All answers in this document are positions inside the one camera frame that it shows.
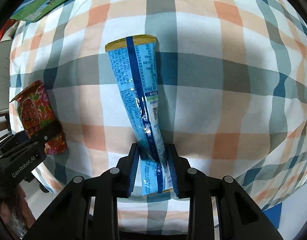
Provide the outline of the person's left hand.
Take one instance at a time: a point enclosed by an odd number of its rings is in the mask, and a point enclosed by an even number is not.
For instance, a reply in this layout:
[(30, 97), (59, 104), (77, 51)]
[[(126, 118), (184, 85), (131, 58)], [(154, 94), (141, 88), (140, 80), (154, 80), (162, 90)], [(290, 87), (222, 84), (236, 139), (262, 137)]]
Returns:
[(23, 239), (36, 222), (21, 185), (0, 196), (0, 217), (14, 239)]

